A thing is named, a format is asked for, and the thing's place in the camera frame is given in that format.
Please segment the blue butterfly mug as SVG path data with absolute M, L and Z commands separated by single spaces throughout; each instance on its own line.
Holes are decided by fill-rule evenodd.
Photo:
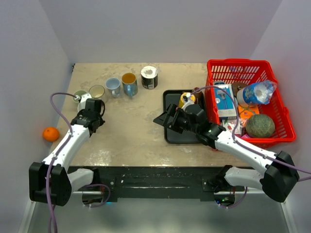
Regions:
M 132 98 L 138 93 L 138 84 L 136 76 L 133 73 L 126 73 L 122 76 L 122 86 L 124 93 Z

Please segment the brown mug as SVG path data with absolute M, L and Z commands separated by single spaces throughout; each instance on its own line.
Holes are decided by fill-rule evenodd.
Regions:
M 196 98 L 196 104 L 199 104 L 200 101 L 203 99 L 202 91 L 198 91 L 199 87 L 195 87 L 192 91 L 194 92 L 194 96 Z

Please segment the green mug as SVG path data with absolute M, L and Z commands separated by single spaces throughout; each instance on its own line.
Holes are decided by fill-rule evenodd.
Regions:
M 72 100 L 74 103 L 79 103 L 81 101 L 82 95 L 87 94 L 85 90 L 77 90 L 74 92 Z

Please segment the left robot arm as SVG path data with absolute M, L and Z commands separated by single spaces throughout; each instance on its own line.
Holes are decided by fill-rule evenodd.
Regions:
M 69 166 L 81 146 L 104 124 L 104 102 L 87 99 L 85 108 L 71 121 L 66 136 L 41 163 L 29 168 L 29 191 L 32 201 L 64 206 L 73 192 L 82 187 L 96 190 L 101 179 L 94 170 L 79 168 L 68 173 Z

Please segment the yellow mug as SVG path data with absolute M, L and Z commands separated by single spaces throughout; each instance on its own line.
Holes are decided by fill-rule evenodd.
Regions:
M 178 107 L 182 108 L 188 100 L 191 100 L 193 103 L 196 103 L 195 95 L 191 94 L 191 92 L 183 92 L 179 99 Z

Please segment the cream enamel mug black rim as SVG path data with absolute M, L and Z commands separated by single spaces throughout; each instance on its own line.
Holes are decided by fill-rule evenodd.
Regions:
M 94 85 L 92 86 L 89 91 L 90 95 L 95 98 L 95 99 L 104 99 L 104 95 L 105 95 L 105 88 L 102 85 Z

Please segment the light blue footed mug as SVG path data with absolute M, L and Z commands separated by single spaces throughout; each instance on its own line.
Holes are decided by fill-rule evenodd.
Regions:
M 105 86 L 114 98 L 118 98 L 121 94 L 121 83 L 118 78 L 109 78 L 105 82 Z

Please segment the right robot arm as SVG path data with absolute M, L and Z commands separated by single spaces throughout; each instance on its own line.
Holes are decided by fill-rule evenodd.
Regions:
M 201 144 L 230 153 L 251 166 L 250 169 L 224 166 L 210 181 L 223 191 L 232 186 L 244 186 L 261 190 L 274 201 L 284 202 L 299 180 L 288 153 L 276 154 L 234 138 L 224 127 L 210 122 L 198 104 L 185 109 L 170 104 L 153 122 L 177 133 L 191 132 Z

